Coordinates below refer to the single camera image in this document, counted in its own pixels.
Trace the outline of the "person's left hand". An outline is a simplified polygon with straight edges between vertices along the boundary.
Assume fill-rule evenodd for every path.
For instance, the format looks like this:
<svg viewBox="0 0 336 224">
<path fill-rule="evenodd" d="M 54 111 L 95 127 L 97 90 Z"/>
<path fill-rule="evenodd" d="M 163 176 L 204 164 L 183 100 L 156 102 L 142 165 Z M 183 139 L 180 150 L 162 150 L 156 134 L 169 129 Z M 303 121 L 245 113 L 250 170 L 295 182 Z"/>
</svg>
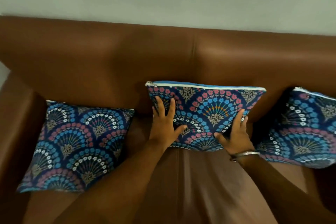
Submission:
<svg viewBox="0 0 336 224">
<path fill-rule="evenodd" d="M 174 137 L 173 120 L 175 116 L 175 99 L 170 99 L 169 110 L 165 117 L 159 117 L 157 115 L 157 108 L 153 107 L 153 123 L 150 131 L 149 140 L 157 144 L 163 151 L 165 151 L 170 145 L 178 138 Z"/>
</svg>

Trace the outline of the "person's right hand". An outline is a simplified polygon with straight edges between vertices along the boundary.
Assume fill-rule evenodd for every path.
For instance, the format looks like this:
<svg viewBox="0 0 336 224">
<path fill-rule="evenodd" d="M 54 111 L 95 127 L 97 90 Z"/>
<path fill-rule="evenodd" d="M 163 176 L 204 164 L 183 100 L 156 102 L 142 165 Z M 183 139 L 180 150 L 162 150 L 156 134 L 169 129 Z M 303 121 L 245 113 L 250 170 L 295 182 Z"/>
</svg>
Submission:
<svg viewBox="0 0 336 224">
<path fill-rule="evenodd" d="M 223 148 L 227 151 L 229 155 L 240 153 L 243 151 L 252 150 L 255 151 L 255 148 L 250 141 L 247 131 L 241 129 L 241 122 L 244 114 L 244 109 L 241 109 L 235 116 L 232 122 L 232 128 L 228 140 L 227 146 Z"/>
</svg>

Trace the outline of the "blue floral patterned cushion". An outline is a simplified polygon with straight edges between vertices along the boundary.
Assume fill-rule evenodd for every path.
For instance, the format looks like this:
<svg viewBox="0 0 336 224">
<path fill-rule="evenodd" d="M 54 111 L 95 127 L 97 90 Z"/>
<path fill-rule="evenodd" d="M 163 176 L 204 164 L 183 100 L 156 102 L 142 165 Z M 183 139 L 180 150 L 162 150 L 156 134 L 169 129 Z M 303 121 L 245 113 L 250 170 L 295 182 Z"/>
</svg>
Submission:
<svg viewBox="0 0 336 224">
<path fill-rule="evenodd" d="M 156 96 L 162 99 L 166 112 L 175 99 L 173 126 L 187 125 L 170 147 L 195 151 L 218 151 L 222 145 L 214 133 L 231 130 L 237 113 L 244 109 L 245 117 L 266 89 L 256 86 L 213 86 L 191 82 L 148 81 L 145 83 L 153 105 Z"/>
<path fill-rule="evenodd" d="M 134 109 L 47 100 L 31 163 L 17 192 L 84 192 L 123 161 Z"/>
<path fill-rule="evenodd" d="M 312 169 L 336 164 L 336 98 L 302 87 L 286 90 L 256 124 L 255 149 L 269 162 Z"/>
</svg>

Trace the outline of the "person's right forearm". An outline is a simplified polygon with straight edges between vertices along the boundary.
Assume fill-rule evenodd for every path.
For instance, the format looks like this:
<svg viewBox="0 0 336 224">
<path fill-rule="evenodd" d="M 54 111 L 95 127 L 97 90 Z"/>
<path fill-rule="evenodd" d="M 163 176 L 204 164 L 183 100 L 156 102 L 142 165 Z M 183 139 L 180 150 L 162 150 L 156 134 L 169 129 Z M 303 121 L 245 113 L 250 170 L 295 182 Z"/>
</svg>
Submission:
<svg viewBox="0 0 336 224">
<path fill-rule="evenodd" d="M 336 224 L 336 215 L 256 154 L 236 159 L 251 177 L 278 224 Z"/>
</svg>

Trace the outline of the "person's left forearm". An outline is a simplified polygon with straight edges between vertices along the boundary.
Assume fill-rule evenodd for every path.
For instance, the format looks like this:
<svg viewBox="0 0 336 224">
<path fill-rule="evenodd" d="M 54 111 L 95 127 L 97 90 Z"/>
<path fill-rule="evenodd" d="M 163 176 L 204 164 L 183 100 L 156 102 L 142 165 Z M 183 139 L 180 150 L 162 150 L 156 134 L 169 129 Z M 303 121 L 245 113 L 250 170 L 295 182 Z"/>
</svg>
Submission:
<svg viewBox="0 0 336 224">
<path fill-rule="evenodd" d="M 155 167 L 173 141 L 151 138 L 140 151 L 80 195 L 54 224 L 130 224 Z"/>
</svg>

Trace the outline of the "silver bangle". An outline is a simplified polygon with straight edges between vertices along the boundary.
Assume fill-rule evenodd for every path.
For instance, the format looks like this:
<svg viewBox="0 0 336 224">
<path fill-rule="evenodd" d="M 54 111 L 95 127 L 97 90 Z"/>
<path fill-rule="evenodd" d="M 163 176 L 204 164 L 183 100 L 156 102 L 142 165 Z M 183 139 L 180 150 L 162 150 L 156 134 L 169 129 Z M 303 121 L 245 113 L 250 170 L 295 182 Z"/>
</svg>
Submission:
<svg viewBox="0 0 336 224">
<path fill-rule="evenodd" d="M 252 150 L 243 151 L 243 152 L 231 155 L 230 156 L 230 161 L 231 162 L 238 162 L 237 161 L 238 158 L 242 158 L 242 157 L 249 156 L 249 155 L 258 155 L 259 156 L 260 153 L 257 152 L 257 151 L 252 151 Z"/>
</svg>

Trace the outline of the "brown leather sofa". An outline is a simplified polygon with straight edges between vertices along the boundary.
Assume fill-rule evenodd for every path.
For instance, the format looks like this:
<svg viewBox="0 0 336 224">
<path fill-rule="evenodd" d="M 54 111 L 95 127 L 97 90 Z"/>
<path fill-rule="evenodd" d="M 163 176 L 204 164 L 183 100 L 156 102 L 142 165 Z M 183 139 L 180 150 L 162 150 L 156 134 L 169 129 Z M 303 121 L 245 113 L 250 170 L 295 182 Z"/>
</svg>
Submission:
<svg viewBox="0 0 336 224">
<path fill-rule="evenodd" d="M 262 118 L 284 90 L 336 97 L 336 36 L 0 17 L 0 224 L 51 224 L 78 193 L 16 193 L 42 128 L 45 100 L 136 110 L 125 153 L 149 137 L 147 81 L 258 86 Z M 168 149 L 137 224 L 277 224 L 239 164 L 217 152 Z"/>
</svg>

